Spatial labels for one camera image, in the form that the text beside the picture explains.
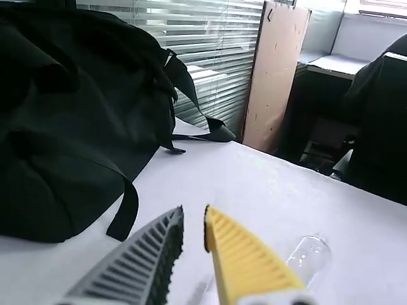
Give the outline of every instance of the office chair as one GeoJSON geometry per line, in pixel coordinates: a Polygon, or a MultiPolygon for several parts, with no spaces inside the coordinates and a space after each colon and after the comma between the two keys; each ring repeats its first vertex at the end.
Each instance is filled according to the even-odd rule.
{"type": "Polygon", "coordinates": [[[342,181],[407,205],[407,57],[383,56],[353,152],[334,166],[342,181]]]}

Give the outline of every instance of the desk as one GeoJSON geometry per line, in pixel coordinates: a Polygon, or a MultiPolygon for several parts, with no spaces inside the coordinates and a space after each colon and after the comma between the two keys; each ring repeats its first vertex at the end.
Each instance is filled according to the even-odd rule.
{"type": "MultiPolygon", "coordinates": [[[[177,132],[200,130],[177,121],[177,132]]],[[[238,143],[177,142],[160,149],[135,180],[140,209],[133,230],[183,205],[183,253],[176,261],[169,304],[185,305],[213,273],[203,247],[210,203],[272,247],[322,233],[333,253],[315,291],[325,304],[404,304],[407,299],[407,207],[238,143]]],[[[58,245],[0,238],[0,304],[46,305],[69,290],[118,242],[104,235],[115,203],[77,237],[58,245]]]]}
{"type": "Polygon", "coordinates": [[[341,55],[327,55],[307,65],[308,71],[323,73],[339,78],[353,79],[355,74],[368,62],[344,57],[341,55]]]}

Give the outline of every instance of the window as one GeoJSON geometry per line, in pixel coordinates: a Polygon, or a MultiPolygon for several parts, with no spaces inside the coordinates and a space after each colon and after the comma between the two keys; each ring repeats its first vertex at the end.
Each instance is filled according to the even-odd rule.
{"type": "MultiPolygon", "coordinates": [[[[263,0],[77,0],[152,34],[188,66],[202,111],[240,133],[263,0]]],[[[180,94],[176,113],[205,126],[180,94]]]]}
{"type": "Polygon", "coordinates": [[[345,11],[364,15],[406,18],[407,0],[348,0],[345,11]]]}

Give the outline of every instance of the black strap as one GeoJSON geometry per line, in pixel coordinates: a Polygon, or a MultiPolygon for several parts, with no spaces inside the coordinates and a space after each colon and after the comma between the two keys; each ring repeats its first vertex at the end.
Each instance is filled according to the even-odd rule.
{"type": "Polygon", "coordinates": [[[139,197],[133,183],[109,159],[89,147],[73,141],[62,140],[46,133],[31,131],[13,132],[13,141],[29,156],[64,156],[79,158],[102,166],[121,175],[124,183],[124,195],[119,210],[110,223],[106,234],[123,241],[132,229],[139,210],[139,197]]]}
{"type": "Polygon", "coordinates": [[[236,136],[231,132],[220,119],[215,119],[210,116],[206,116],[199,108],[197,92],[195,91],[195,85],[189,74],[186,66],[180,61],[176,54],[169,50],[172,54],[167,65],[164,67],[164,72],[171,80],[174,87],[178,88],[184,93],[195,105],[200,114],[205,116],[208,122],[210,133],[204,135],[172,135],[173,140],[208,140],[214,142],[229,142],[235,140],[236,136]]]}

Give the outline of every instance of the cardboard sheet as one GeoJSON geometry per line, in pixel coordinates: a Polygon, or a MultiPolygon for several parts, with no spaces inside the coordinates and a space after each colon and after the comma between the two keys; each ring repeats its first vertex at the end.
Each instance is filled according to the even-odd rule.
{"type": "Polygon", "coordinates": [[[263,9],[243,144],[267,151],[284,118],[310,11],[273,2],[263,9]]]}

